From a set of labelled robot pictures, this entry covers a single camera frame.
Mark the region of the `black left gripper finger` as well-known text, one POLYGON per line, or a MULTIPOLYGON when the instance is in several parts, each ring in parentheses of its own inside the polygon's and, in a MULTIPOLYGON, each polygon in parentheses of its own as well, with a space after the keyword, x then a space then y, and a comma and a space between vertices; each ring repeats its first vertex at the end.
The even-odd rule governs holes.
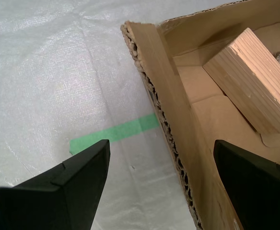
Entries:
POLYGON ((216 140, 221 181, 245 230, 280 230, 280 165, 216 140))
POLYGON ((0 187, 0 230, 89 230, 107 179, 103 139, 14 187, 0 187))

